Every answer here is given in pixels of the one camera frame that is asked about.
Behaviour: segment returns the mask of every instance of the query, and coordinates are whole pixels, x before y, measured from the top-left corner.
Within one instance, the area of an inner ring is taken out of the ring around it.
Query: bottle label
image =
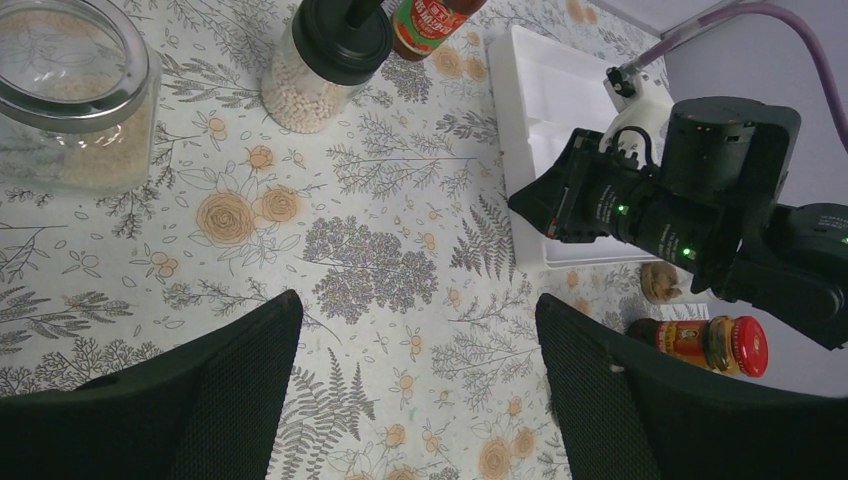
[[[467,19],[468,15],[454,12],[442,0],[406,0],[392,17],[392,24],[407,48],[429,55]]]
[[[657,349],[685,362],[709,369],[704,352],[707,322],[662,322],[657,329]]]

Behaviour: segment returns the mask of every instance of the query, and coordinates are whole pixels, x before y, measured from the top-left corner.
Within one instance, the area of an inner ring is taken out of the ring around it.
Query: tablecloth
[[[649,305],[638,265],[513,260],[486,45],[522,25],[621,63],[656,41],[639,29],[582,1],[491,0],[304,136],[257,80],[295,3],[118,4],[164,67],[150,179],[98,199],[0,185],[0,395],[74,388],[294,288],[307,315],[269,478],[570,478],[539,294],[619,330],[705,315]]]

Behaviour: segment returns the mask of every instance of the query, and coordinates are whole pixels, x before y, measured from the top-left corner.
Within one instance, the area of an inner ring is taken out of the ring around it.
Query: sauce bottle
[[[394,49],[401,57],[424,60],[486,0],[403,0],[392,16]]]
[[[768,342],[754,317],[660,322],[641,318],[627,336],[672,357],[727,375],[761,377],[768,368]]]

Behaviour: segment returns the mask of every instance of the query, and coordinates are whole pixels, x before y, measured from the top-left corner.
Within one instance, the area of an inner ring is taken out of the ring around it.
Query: small jar
[[[304,0],[262,76],[271,118],[297,133],[323,130],[380,68],[392,49],[386,13],[376,8],[357,27],[349,2]]]
[[[660,322],[641,318],[627,336],[685,362],[728,375],[761,377],[768,368],[768,341],[754,317]]]

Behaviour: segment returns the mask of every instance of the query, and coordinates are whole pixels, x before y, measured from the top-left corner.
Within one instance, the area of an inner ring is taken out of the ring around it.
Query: red bottle cap
[[[739,317],[731,335],[739,369],[749,377],[762,377],[768,368],[768,341],[760,322],[754,317]]]

